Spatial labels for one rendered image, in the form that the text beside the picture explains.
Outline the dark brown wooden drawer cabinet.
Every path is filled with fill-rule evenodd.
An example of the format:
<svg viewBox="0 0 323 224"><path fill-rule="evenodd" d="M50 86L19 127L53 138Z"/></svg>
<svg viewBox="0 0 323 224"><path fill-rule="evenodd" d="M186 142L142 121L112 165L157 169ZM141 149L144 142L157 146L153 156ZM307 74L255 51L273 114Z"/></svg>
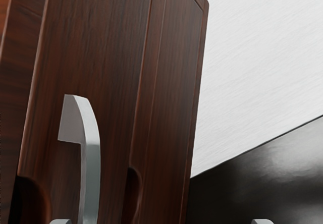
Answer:
<svg viewBox="0 0 323 224"><path fill-rule="evenodd" d="M185 224L207 0L0 0L0 224Z"/></svg>

